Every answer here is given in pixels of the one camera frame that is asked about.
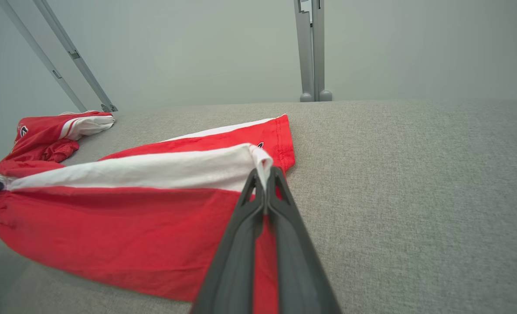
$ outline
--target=clothing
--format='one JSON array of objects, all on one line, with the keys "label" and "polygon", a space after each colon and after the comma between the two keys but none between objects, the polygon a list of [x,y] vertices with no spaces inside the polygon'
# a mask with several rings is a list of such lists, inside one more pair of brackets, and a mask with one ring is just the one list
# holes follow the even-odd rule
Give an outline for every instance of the clothing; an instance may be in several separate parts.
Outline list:
[{"label": "clothing", "polygon": [[[287,171],[295,158],[283,115],[135,147],[93,163],[64,167],[44,161],[53,166],[41,170],[33,160],[7,157],[2,163],[0,237],[10,248],[90,280],[192,301],[250,171],[257,168],[264,176],[272,165]],[[276,253],[268,227],[257,239],[255,270],[255,313],[274,313]]]}]

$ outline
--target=gray table surface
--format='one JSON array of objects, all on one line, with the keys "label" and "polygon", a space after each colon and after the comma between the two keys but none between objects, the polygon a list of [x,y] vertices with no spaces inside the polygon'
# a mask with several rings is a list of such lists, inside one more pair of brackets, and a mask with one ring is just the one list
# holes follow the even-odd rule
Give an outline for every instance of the gray table surface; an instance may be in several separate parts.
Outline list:
[{"label": "gray table surface", "polygon": [[[517,313],[517,102],[353,101],[123,112],[64,163],[287,113],[288,183],[346,313]],[[0,241],[0,313],[187,313]]]}]

